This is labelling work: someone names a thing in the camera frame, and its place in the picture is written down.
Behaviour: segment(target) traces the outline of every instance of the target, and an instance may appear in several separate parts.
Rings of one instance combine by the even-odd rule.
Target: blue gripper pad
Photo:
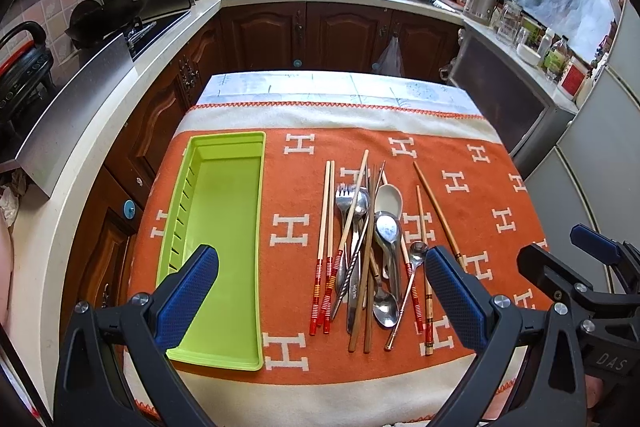
[[[200,245],[180,270],[165,277],[154,297],[164,293],[165,283],[175,288],[156,313],[155,339],[160,349],[172,349],[180,344],[217,277],[218,253],[207,245]]]
[[[467,349],[480,353],[486,347],[487,316],[463,279],[471,277],[480,285],[481,298],[489,301],[491,295],[473,276],[466,275],[452,254],[444,247],[434,247],[427,252],[424,264],[427,277],[433,287],[456,334]]]
[[[607,266],[620,261],[618,247],[612,240],[584,225],[575,225],[569,234],[574,247],[580,248]]]

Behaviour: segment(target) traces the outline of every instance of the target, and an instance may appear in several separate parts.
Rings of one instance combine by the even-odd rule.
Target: frying pan
[[[82,1],[71,13],[65,33],[78,49],[91,48],[140,15],[149,0]]]

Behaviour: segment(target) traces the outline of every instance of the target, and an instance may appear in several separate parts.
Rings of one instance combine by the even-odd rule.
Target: tablecloth
[[[490,293],[503,293],[525,307],[548,306],[515,264],[521,247],[546,245],[527,189],[494,129],[466,94],[433,87],[434,92],[447,93],[444,99],[452,101],[448,104],[442,97],[404,104],[396,99],[395,105],[375,97],[367,103],[296,100],[290,95],[289,100],[283,95],[265,100],[264,93],[261,100],[245,93],[251,100],[229,102],[220,100],[220,90],[215,95],[221,85],[221,79],[212,79],[169,146],[145,207],[129,285],[130,295],[154,289],[164,220],[190,137],[265,131],[258,246],[264,367],[244,372],[175,363],[217,425],[377,427],[427,419],[474,357],[460,345],[437,299],[435,350],[430,357],[424,356],[424,336],[417,332],[411,308],[390,353],[383,350],[388,331],[380,328],[374,328],[371,353],[363,354],[362,336],[356,352],[348,353],[344,306],[330,335],[309,336],[328,159],[336,162],[336,182],[350,183],[365,148],[370,150],[370,165],[386,160],[388,180],[404,198],[400,221],[408,242],[419,237],[418,180],[412,168],[416,160],[446,213],[466,269]],[[443,110],[417,108],[434,104]],[[428,243],[446,245],[437,215],[428,198],[423,199]],[[339,220],[335,222],[336,245],[340,232]],[[418,278],[421,296],[422,284]],[[224,334],[223,328],[212,325],[214,334]],[[503,390],[513,383],[520,361],[520,356],[514,357]],[[128,357],[126,375],[136,398],[149,404]]]

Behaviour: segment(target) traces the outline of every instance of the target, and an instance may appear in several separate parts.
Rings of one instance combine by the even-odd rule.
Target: wall
[[[15,0],[0,22],[0,36],[4,36],[21,22],[37,22],[47,33],[47,47],[54,57],[52,75],[55,77],[60,66],[78,53],[65,30],[69,26],[71,12],[80,1],[82,0]],[[27,32],[17,34],[0,49],[0,63],[30,39]]]

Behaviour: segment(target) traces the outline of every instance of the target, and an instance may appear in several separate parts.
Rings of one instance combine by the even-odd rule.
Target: utensil pile
[[[402,213],[402,194],[388,183],[385,163],[369,169],[369,150],[365,150],[360,169],[353,185],[344,183],[335,186],[335,161],[326,162],[322,191],[322,214],[318,240],[318,260],[312,301],[309,334],[315,335],[319,328],[329,333],[343,301],[347,302],[347,332],[350,334],[349,351],[356,349],[362,312],[365,311],[364,353],[371,350],[372,324],[390,330],[385,350],[393,348],[400,322],[411,295],[418,333],[425,333],[425,355],[433,354],[433,291],[425,278],[425,315],[422,315],[420,299],[414,284],[416,272],[424,265],[429,249],[426,241],[424,207],[420,185],[416,185],[421,241],[407,248],[402,235],[399,216]],[[462,254],[444,217],[426,177],[414,162],[418,179],[427,193],[431,205],[447,236],[451,250],[463,266]],[[334,206],[340,212],[340,241],[334,254]],[[382,250],[379,266],[373,252],[373,242]],[[327,243],[327,254],[324,245]],[[322,265],[324,263],[324,292],[321,291]],[[404,293],[401,287],[401,263],[408,284]]]

